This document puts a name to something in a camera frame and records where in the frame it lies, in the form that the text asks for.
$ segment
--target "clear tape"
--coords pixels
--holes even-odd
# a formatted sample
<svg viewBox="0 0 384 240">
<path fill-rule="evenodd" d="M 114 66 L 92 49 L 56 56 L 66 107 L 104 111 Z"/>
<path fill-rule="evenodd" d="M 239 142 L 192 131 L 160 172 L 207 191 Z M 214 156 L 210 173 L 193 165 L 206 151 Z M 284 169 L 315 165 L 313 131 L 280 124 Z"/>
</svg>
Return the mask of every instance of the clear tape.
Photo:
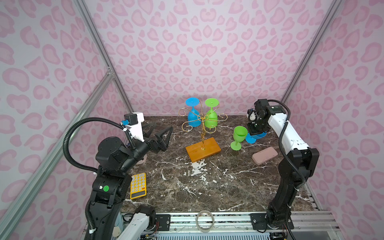
<svg viewBox="0 0 384 240">
<path fill-rule="evenodd" d="M 200 216 L 201 214 L 208 214 L 208 215 L 210 215 L 210 217 L 212 218 L 212 225 L 211 225 L 209 228 L 202 228 L 202 227 L 199 226 L 197 220 L 198 220 L 198 218 L 199 218 L 199 216 Z M 207 233 L 207 232 L 209 232 L 210 230 L 212 230 L 212 229 L 214 228 L 214 225 L 215 225 L 215 218 L 214 218 L 213 214 L 212 214 L 210 211 L 208 211 L 208 210 L 202 210 L 201 212 L 199 212 L 199 213 L 197 214 L 197 216 L 196 216 L 196 226 L 197 226 L 197 229 L 200 230 L 200 232 Z"/>
</svg>

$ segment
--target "plastic wine glass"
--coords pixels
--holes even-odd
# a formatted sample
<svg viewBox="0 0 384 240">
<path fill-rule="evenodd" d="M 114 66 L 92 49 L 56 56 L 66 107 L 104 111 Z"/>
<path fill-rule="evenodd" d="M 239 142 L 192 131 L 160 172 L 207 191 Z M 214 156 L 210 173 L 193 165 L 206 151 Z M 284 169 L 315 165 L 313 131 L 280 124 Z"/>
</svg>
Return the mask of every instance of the plastic wine glass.
<svg viewBox="0 0 384 240">
<path fill-rule="evenodd" d="M 208 119 L 204 121 L 204 124 L 207 128 L 212 128 L 217 126 L 217 113 L 213 110 L 219 102 L 216 98 L 208 98 L 205 101 L 205 104 L 211 109 L 207 112 Z"/>
<path fill-rule="evenodd" d="M 189 121 L 189 125 L 192 126 L 192 127 L 198 127 L 200 126 L 201 122 L 198 120 L 198 115 L 199 115 L 199 112 L 194 108 L 195 106 L 197 106 L 199 104 L 199 99 L 197 98 L 188 98 L 186 101 L 185 101 L 185 104 L 187 106 L 190 106 L 192 107 L 192 109 L 190 110 L 189 114 L 188 114 L 188 121 Z"/>
<path fill-rule="evenodd" d="M 258 139 L 265 137 L 265 135 L 266 135 L 266 132 L 263 132 L 257 135 L 252 135 L 252 136 L 248 133 L 245 140 L 250 144 L 254 144 Z"/>
<path fill-rule="evenodd" d="M 231 143 L 231 148 L 235 151 L 239 151 L 241 149 L 241 142 L 245 140 L 245 137 L 248 134 L 248 130 L 243 126 L 235 127 L 233 131 L 233 139 L 234 141 Z"/>
</svg>

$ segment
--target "marble tabletop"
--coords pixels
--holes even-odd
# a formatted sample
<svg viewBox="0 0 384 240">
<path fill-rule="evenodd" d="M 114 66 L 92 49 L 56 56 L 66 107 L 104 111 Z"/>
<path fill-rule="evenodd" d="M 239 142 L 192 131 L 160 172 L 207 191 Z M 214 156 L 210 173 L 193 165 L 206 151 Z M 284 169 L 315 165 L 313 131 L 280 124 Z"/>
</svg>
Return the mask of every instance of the marble tabletop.
<svg viewBox="0 0 384 240">
<path fill-rule="evenodd" d="M 152 205 L 157 212 L 208 211 L 264 211 L 277 191 L 280 175 L 277 166 L 282 159 L 278 137 L 270 131 L 255 144 L 243 141 L 234 151 L 233 129 L 247 126 L 246 116 L 228 116 L 213 134 L 221 152 L 196 163 L 191 162 L 185 147 L 200 142 L 201 127 L 184 132 L 181 125 L 186 117 L 145 117 L 147 123 L 156 122 L 158 131 L 173 126 L 166 152 L 149 152 L 147 160 L 136 165 L 131 174 L 147 174 L 147 195 L 124 201 L 122 212 L 133 212 L 140 204 Z M 252 155 L 273 147 L 279 155 L 257 166 Z M 293 203 L 295 211 L 311 211 L 312 205 L 302 188 Z"/>
</svg>

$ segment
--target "pink case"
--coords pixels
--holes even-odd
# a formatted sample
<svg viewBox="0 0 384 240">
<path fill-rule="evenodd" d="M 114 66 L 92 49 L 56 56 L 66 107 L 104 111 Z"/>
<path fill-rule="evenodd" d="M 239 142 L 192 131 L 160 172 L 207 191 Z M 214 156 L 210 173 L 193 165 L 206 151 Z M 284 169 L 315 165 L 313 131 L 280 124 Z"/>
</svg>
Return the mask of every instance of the pink case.
<svg viewBox="0 0 384 240">
<path fill-rule="evenodd" d="M 252 155 L 252 160 L 257 164 L 260 165 L 263 162 L 268 161 L 269 159 L 272 159 L 277 156 L 277 152 L 273 147 L 268 147 L 264 150 L 261 150 L 260 152 L 257 152 Z"/>
</svg>

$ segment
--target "calculator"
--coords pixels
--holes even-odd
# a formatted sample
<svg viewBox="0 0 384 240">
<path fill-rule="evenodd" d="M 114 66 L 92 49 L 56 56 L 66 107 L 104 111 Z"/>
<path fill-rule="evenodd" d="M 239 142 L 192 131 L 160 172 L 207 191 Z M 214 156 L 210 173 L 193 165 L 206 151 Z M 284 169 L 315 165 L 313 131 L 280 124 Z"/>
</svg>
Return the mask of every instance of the calculator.
<svg viewBox="0 0 384 240">
<path fill-rule="evenodd" d="M 140 173 L 132 176 L 131 199 L 147 195 L 147 176 Z"/>
</svg>

